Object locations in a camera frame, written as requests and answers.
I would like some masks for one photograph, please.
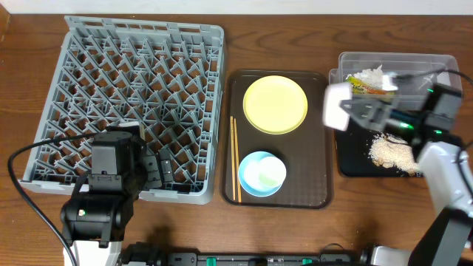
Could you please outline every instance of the blue bowl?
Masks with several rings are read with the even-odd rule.
[[[261,159],[266,158],[266,157],[275,157],[269,152],[266,151],[255,151],[254,153],[249,154],[243,161],[239,164],[238,168],[238,180],[239,183],[242,185],[242,188],[245,189],[246,192],[248,192],[250,195],[253,195],[255,197],[267,197],[272,194],[275,194],[281,187],[282,185],[279,185],[275,188],[267,188],[264,190],[259,190],[255,189],[249,186],[249,184],[246,183],[245,181],[245,170],[248,167],[248,165],[252,162],[259,162]]]

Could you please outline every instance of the yellow plate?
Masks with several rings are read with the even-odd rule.
[[[268,76],[253,82],[243,98],[243,111],[250,123],[268,134],[296,129],[307,114],[307,97],[289,78]]]

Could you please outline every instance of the wooden table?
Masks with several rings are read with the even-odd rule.
[[[105,16],[217,24],[225,29],[228,74],[237,69],[304,70],[327,75],[344,51],[450,54],[473,77],[473,17],[468,16]],[[61,43],[63,16],[11,17],[0,43],[0,264],[62,265],[62,247],[20,198],[7,175],[7,157],[33,141]],[[473,138],[473,89],[456,133]],[[222,105],[214,198],[207,205],[137,201],[123,246],[160,243],[166,250],[201,252],[315,253],[337,242],[360,250],[368,242],[412,249],[435,218],[421,178],[357,178],[334,175],[335,199],[323,211],[248,208],[220,193],[228,130],[228,93]],[[22,176],[28,154],[15,164]],[[68,197],[29,193],[61,228]],[[466,256],[473,258],[470,252]]]

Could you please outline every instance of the white wall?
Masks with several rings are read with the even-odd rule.
[[[0,0],[10,13],[473,15],[473,0]]]

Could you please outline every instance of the chopstick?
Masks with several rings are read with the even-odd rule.
[[[234,151],[234,117],[233,116],[230,116],[230,134],[231,134],[231,182],[234,188],[234,200],[235,200],[235,151]]]
[[[235,160],[236,160],[236,183],[238,185],[238,203],[242,201],[242,188],[241,185],[239,184],[239,155],[238,155],[238,131],[237,131],[237,119],[234,118],[235,122]]]

